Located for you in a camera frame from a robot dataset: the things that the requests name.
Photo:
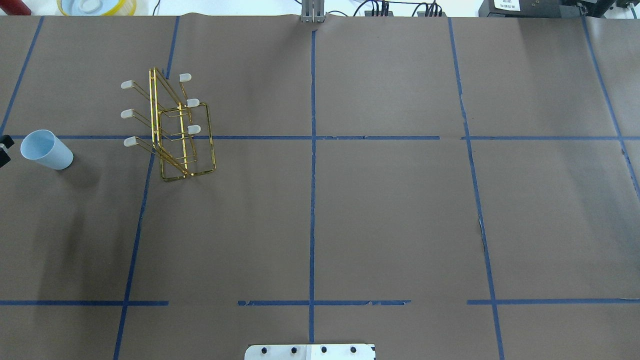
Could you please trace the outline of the light blue plastic cup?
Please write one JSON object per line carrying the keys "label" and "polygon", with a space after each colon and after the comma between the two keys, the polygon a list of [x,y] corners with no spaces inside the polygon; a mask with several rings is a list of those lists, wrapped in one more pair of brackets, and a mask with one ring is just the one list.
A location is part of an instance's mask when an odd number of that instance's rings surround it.
{"label": "light blue plastic cup", "polygon": [[73,152],[47,129],[29,133],[20,144],[20,153],[29,161],[57,171],[66,169],[74,160]]}

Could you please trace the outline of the yellow bowl with blue plate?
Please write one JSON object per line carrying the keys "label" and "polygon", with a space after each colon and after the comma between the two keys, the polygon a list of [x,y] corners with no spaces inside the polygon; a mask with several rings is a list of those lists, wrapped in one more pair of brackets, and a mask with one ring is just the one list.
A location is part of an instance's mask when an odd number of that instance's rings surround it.
{"label": "yellow bowl with blue plate", "polygon": [[64,16],[132,16],[137,0],[57,0],[58,10]]}

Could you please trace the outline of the aluminium frame post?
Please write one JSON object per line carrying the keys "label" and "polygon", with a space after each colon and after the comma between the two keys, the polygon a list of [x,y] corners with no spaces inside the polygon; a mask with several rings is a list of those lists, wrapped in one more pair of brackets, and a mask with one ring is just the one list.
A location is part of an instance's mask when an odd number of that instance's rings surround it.
{"label": "aluminium frame post", "polygon": [[326,20],[324,0],[298,0],[301,5],[302,23],[324,23]]}

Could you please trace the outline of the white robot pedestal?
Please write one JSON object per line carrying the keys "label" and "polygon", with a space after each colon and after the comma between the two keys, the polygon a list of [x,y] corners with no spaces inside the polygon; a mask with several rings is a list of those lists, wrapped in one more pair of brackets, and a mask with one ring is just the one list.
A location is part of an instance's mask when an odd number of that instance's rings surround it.
{"label": "white robot pedestal", "polygon": [[245,360],[375,360],[374,344],[254,344],[247,347]]}

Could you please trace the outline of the red bottle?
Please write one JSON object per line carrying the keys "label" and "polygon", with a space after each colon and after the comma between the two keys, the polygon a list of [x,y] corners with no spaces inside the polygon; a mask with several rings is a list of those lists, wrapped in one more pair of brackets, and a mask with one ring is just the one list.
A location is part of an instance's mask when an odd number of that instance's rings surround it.
{"label": "red bottle", "polygon": [[32,10],[23,0],[0,0],[0,9],[7,16],[32,15]]}

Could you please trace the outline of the black computer box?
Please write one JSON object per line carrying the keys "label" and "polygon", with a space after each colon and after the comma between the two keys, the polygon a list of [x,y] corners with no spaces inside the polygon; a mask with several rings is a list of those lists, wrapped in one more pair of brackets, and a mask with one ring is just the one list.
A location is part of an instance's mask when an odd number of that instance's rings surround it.
{"label": "black computer box", "polygon": [[580,18],[583,12],[563,0],[483,0],[480,18]]}

